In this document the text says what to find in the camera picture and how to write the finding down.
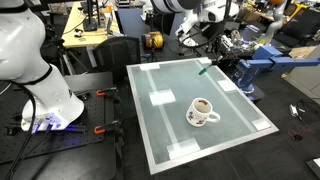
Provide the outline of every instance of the black office chair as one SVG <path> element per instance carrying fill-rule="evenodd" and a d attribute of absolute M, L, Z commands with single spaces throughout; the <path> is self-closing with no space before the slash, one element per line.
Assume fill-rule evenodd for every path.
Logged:
<path fill-rule="evenodd" d="M 319 29 L 320 13 L 301 9 L 274 35 L 274 39 L 291 48 L 305 46 Z"/>
<path fill-rule="evenodd" d="M 134 37 L 112 37 L 93 49 L 100 72 L 111 71 L 113 83 L 127 81 L 126 65 L 140 64 L 139 39 Z"/>

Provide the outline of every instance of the dark floor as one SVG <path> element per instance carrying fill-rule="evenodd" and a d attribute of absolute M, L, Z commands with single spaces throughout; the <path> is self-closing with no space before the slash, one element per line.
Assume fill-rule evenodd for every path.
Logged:
<path fill-rule="evenodd" d="M 61 33 L 64 19 L 57 21 Z M 84 49 L 81 59 L 88 64 Z M 320 157 L 320 115 L 305 118 L 310 131 L 301 141 L 287 134 L 289 129 L 300 130 L 305 125 L 290 115 L 289 104 L 307 97 L 280 77 L 279 72 L 266 72 L 255 81 L 265 93 L 257 107 L 279 128 L 279 132 L 237 147 L 165 171 L 157 179 L 174 180 L 312 180 L 317 179 L 306 161 Z M 132 97 L 121 90 L 126 117 L 135 115 Z M 128 180 L 151 179 L 140 127 L 136 118 L 123 126 L 123 177 Z"/>

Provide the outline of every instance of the glass table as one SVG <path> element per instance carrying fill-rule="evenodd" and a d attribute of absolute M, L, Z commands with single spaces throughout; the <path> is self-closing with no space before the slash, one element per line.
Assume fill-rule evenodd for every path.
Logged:
<path fill-rule="evenodd" d="M 278 128 L 208 58 L 127 66 L 151 175 L 254 140 Z M 194 127 L 186 112 L 209 100 L 218 123 Z"/>

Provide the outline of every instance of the mug handle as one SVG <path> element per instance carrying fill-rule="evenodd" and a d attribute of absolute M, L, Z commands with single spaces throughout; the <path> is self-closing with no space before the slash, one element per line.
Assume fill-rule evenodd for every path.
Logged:
<path fill-rule="evenodd" d="M 210 121 L 210 122 L 219 122 L 220 121 L 220 115 L 214 111 L 211 111 L 210 112 L 210 115 L 213 115 L 215 116 L 216 118 L 215 119 L 212 119 L 210 117 L 207 118 L 207 121 Z"/>

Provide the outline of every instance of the mug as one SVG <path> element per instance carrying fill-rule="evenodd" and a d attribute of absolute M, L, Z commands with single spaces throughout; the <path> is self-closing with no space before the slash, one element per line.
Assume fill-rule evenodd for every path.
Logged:
<path fill-rule="evenodd" d="M 220 115 L 212 111 L 212 104 L 204 98 L 195 98 L 186 114 L 187 121 L 196 127 L 203 126 L 207 121 L 219 122 Z"/>

